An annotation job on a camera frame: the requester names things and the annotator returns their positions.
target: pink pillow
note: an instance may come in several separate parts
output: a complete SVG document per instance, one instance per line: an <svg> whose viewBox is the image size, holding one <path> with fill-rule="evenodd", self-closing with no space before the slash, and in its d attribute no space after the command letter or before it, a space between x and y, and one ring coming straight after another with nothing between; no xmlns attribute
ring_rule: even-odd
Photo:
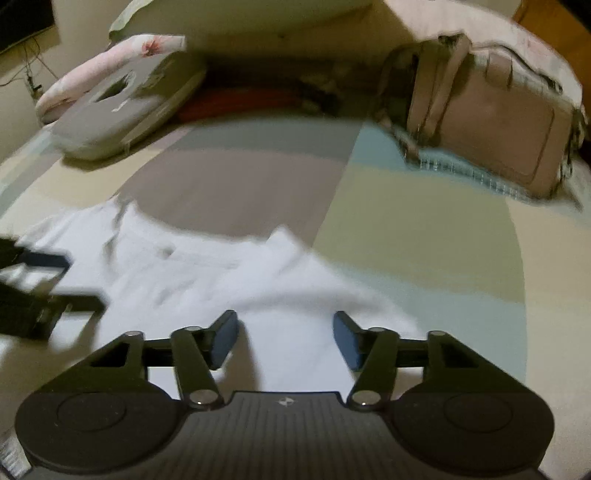
<svg viewBox="0 0 591 480"><path fill-rule="evenodd" d="M77 66L56 81L39 98L35 111L44 124L57 120L78 98L130 60L157 53L185 51L184 36L134 35Z"/></svg>

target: bed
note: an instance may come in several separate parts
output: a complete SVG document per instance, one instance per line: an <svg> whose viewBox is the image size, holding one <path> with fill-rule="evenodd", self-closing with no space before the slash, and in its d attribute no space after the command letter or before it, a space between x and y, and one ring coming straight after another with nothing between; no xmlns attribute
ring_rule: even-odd
<svg viewBox="0 0 591 480"><path fill-rule="evenodd" d="M450 332L541 395L556 420L542 464L550 478L590 468L589 212L410 170L363 118L274 112L172 123L100 164L62 159L50 128L0 165L2 235L116 193L212 235L267 237L286 225L422 331Z"/></svg>

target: white t-shirt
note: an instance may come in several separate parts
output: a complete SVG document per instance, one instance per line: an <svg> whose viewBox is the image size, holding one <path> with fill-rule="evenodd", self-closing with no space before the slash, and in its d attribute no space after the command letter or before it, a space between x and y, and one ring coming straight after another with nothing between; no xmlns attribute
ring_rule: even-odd
<svg viewBox="0 0 591 480"><path fill-rule="evenodd" d="M49 218L21 243L68 253L72 267L53 292L98 291L108 309L98 322L63 315L48 343L0 336L0 405L8 417L32 390L128 330L167 338L187 326L207 327L227 309L236 310L243 328L214 372L225 396L340 391L346 398L354 379L333 340L337 310L362 327L419 338L416 322L393 302L337 275L285 228L266 241L195 235L115 198ZM20 266L2 278L30 290L50 274ZM178 398L173 376L155 372L153 382ZM0 432L9 426L4 416Z"/></svg>

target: television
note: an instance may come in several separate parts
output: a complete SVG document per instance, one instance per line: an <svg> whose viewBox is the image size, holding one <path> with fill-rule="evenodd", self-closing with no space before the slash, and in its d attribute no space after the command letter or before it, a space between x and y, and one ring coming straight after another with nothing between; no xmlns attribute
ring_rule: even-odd
<svg viewBox="0 0 591 480"><path fill-rule="evenodd" d="M0 0L0 53L53 24L51 0Z"/></svg>

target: brown bag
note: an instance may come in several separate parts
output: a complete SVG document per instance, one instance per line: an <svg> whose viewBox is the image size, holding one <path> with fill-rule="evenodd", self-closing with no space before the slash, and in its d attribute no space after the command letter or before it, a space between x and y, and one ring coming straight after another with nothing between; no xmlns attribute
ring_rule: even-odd
<svg viewBox="0 0 591 480"><path fill-rule="evenodd" d="M488 57L472 51L489 50ZM510 57L501 55L505 50ZM536 72L509 47L474 48L464 34L440 37L394 51L379 86L379 121L391 119L385 96L400 90L394 73L414 59L414 86L405 112L407 155L440 147L527 190L547 197L560 181L563 162L578 141L578 119L561 87ZM529 72L517 81L513 60Z"/></svg>

